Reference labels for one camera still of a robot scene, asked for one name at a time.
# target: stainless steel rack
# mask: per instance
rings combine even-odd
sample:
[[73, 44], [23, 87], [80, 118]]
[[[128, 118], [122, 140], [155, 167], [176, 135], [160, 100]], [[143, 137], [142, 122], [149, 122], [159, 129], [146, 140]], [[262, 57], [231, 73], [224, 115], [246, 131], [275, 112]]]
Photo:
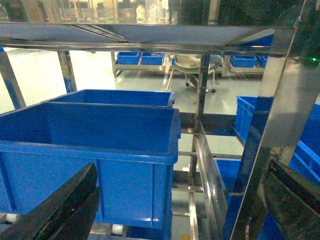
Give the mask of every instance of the stainless steel rack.
[[[20, 2], [21, 8], [27, 12], [24, 18], [9, 15], [10, 22], [5, 20], [6, 18], [1, 20], [0, 46], [57, 51], [68, 92], [77, 90], [69, 50], [201, 54], [196, 111], [181, 113], [182, 132], [193, 134], [191, 152], [179, 153], [190, 156], [190, 171], [175, 172], [173, 183], [173, 190], [188, 192], [189, 212], [175, 214], [190, 217], [191, 239], [199, 239], [194, 193], [202, 191], [211, 239], [246, 239], [247, 235], [249, 239], [256, 239], [268, 213], [260, 186], [267, 162], [276, 155], [282, 163], [289, 164], [320, 92], [319, 64], [306, 61], [308, 54], [317, 53], [317, 49], [319, 50], [319, 40], [310, 41], [318, 34], [317, 29], [312, 26], [319, 24], [319, 19], [312, 18], [310, 14], [318, 12], [319, 4], [313, 0], [304, 0], [299, 4], [290, 2], [289, 8], [282, 9], [285, 13], [289, 12], [292, 6], [300, 11], [286, 15], [282, 14], [283, 11], [276, 11], [276, 7], [279, 7], [276, 1], [271, 1], [268, 7], [274, 12], [268, 14], [263, 7], [255, 12], [251, 1], [244, 1], [243, 5], [247, 8], [243, 8], [242, 5], [232, 5], [231, 0], [203, 0], [192, 3], [182, 0], [180, 5], [169, 5], [168, 9], [163, 11], [164, 8], [158, 9], [157, 4], [160, 4], [160, 1], [146, 0], [134, 1], [133, 4], [133, 8], [138, 9], [140, 2], [145, 2], [143, 6], [148, 13], [141, 21], [132, 16], [134, 11], [130, 12], [127, 18], [119, 14], [121, 5], [117, 4], [117, 8], [113, 8], [115, 14], [112, 20], [99, 18], [93, 8], [91, 17], [81, 21], [68, 18], [66, 22], [61, 15], [62, 8], [57, 4], [58, 1], [41, 2], [47, 12], [46, 17], [40, 10], [34, 14], [32, 9], [38, 7], [30, 8], [37, 5], [36, 1], [31, 0]], [[151, 5], [156, 6], [160, 17], [150, 17]], [[235, 15], [233, 8], [239, 8], [237, 13], [240, 14]], [[248, 14], [245, 14], [245, 11], [249, 11], [251, 18], [246, 18]], [[266, 34], [274, 35], [271, 47], [239, 45]], [[204, 113], [209, 55], [219, 53], [227, 56], [268, 56], [248, 139], [241, 157], [238, 179], [242, 186], [236, 194], [243, 194], [243, 199], [234, 219], [229, 218], [225, 193], [213, 157], [240, 156], [211, 153], [206, 139], [206, 135], [213, 134], [214, 130], [233, 132], [235, 120], [234, 116]], [[225, 62], [226, 67], [221, 71], [223, 75], [228, 71], [237, 72], [229, 66], [228, 60]], [[117, 65], [113, 70], [126, 70], [125, 67], [118, 67]], [[258, 69], [242, 69], [249, 74], [253, 73], [251, 70]], [[15, 108], [24, 107], [21, 91], [5, 51], [0, 53], [0, 72]], [[255, 120], [262, 113], [261, 109], [264, 109], [260, 100], [265, 98], [271, 99], [272, 105], [264, 111], [268, 112], [268, 118], [262, 124], [264, 130], [261, 134], [256, 128]], [[196, 172], [197, 163], [200, 174]]]

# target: epoxy floor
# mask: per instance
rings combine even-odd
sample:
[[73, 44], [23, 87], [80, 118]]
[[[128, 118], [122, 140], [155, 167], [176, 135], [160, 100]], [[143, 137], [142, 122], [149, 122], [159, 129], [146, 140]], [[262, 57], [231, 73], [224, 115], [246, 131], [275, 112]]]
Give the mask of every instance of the epoxy floor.
[[[56, 52], [24, 49], [7, 49], [10, 62], [15, 72], [26, 104], [32, 105], [66, 93], [63, 76]], [[128, 70], [114, 77], [109, 52], [71, 51], [71, 60], [78, 90], [82, 89], [122, 89], [163, 91], [164, 73]], [[236, 96], [256, 96], [261, 84], [261, 77], [237, 75], [216, 78], [216, 93], [207, 93], [205, 113], [235, 115]], [[181, 112], [195, 112], [196, 90], [185, 86], [184, 76], [174, 74], [171, 91], [175, 92], [175, 108]], [[14, 109], [9, 94], [0, 76], [0, 113]], [[241, 155], [242, 145], [235, 137], [208, 136], [213, 153]], [[191, 151], [192, 135], [183, 134], [179, 141], [180, 151]], [[190, 158], [180, 156], [174, 169], [188, 170]], [[195, 194], [197, 210], [205, 214], [203, 195]], [[172, 210], [189, 212], [188, 194], [180, 191], [172, 193]], [[174, 216], [172, 240], [181, 240], [182, 235], [190, 235], [188, 217]]]

